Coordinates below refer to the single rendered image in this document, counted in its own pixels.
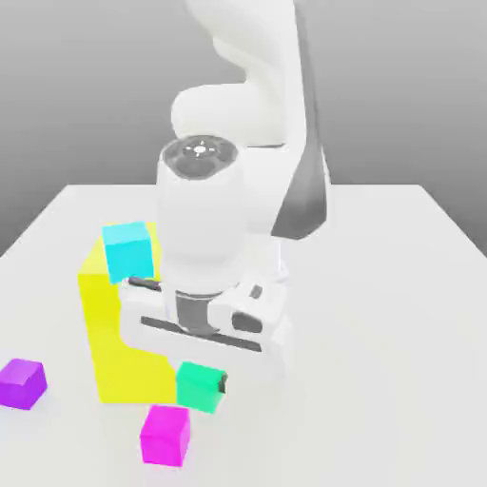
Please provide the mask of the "small cyan cube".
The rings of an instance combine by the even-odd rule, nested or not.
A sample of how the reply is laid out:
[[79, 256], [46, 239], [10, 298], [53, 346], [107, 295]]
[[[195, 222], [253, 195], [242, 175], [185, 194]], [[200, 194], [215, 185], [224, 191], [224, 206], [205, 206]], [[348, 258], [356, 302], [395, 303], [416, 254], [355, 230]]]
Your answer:
[[102, 238], [111, 284], [130, 277], [154, 276], [151, 239], [145, 223], [105, 225]]

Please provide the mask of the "small purple cube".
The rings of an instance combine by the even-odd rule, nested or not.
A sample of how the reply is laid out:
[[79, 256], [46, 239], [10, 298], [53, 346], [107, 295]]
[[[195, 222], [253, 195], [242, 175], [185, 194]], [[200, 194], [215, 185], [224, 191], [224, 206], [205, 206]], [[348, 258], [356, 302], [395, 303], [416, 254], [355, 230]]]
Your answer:
[[30, 410], [47, 387], [40, 361], [12, 359], [0, 371], [0, 405]]

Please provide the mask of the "small green cube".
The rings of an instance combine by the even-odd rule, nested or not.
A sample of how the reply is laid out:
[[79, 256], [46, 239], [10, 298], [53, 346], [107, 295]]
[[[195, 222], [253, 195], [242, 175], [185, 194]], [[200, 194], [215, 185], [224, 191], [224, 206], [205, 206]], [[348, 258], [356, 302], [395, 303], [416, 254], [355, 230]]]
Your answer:
[[184, 361], [176, 373], [177, 403], [214, 414], [226, 393], [227, 379], [224, 370]]

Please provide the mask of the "small magenta cube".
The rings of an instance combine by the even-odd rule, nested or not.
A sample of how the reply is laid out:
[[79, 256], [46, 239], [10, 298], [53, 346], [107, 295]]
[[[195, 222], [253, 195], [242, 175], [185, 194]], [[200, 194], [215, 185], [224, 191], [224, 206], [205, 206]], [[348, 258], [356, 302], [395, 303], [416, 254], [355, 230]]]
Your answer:
[[143, 462], [182, 467], [190, 434], [190, 414], [187, 408], [152, 405], [139, 435]]

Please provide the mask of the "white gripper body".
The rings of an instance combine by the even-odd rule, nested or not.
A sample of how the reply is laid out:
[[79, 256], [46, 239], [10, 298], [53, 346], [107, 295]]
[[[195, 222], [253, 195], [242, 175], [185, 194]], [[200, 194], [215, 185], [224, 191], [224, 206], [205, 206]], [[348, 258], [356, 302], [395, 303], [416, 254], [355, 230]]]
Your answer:
[[170, 293], [161, 282], [128, 278], [118, 287], [120, 334], [134, 349], [189, 361], [246, 380], [286, 377], [294, 365], [287, 289], [250, 276], [223, 293]]

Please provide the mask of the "large yellow box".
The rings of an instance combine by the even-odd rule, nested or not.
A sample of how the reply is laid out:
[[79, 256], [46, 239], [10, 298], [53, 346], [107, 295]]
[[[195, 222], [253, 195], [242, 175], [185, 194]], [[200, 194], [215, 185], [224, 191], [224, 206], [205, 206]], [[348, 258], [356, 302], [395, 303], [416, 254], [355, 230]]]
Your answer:
[[[145, 223], [155, 265], [161, 247], [154, 223]], [[78, 271], [78, 286], [88, 334], [93, 370], [102, 403], [173, 403], [175, 372], [167, 358], [125, 345], [120, 335], [118, 285], [111, 284], [102, 232]]]

